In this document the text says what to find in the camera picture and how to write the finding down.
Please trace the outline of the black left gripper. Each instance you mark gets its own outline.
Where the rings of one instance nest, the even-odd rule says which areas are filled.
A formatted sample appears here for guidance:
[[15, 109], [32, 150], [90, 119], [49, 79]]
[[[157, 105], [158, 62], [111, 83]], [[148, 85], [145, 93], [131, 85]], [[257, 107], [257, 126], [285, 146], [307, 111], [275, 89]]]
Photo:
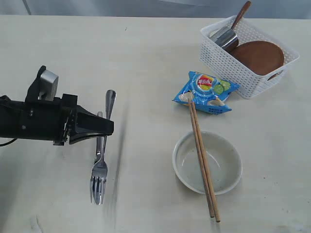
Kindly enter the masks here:
[[6, 95], [0, 98], [1, 138], [52, 141], [62, 146], [71, 129], [69, 144], [114, 132], [114, 122], [88, 112], [77, 105], [76, 95], [63, 94], [62, 98], [48, 100], [14, 101]]

